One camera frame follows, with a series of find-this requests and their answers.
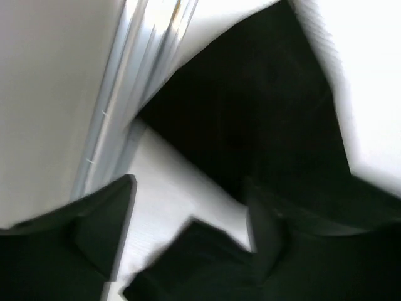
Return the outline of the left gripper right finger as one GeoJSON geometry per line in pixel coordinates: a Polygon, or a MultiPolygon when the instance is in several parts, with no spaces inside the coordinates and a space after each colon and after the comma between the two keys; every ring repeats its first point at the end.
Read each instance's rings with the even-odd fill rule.
{"type": "Polygon", "coordinates": [[[198,219],[138,272],[127,300],[399,300],[400,224],[319,219],[248,183],[253,250],[198,219]]]}

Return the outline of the black trousers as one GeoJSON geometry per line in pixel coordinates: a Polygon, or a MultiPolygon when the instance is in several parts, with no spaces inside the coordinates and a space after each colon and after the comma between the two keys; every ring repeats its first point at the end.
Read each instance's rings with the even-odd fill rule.
{"type": "Polygon", "coordinates": [[[351,175],[330,84],[289,1],[220,35],[139,117],[239,201],[248,177],[300,223],[400,221],[399,198],[351,175]]]}

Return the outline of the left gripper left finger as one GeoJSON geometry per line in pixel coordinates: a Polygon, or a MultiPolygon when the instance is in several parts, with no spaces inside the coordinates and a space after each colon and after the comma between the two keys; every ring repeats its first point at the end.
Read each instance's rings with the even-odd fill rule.
{"type": "Polygon", "coordinates": [[[137,181],[1,230],[1,300],[101,300],[117,279],[137,181]]]}

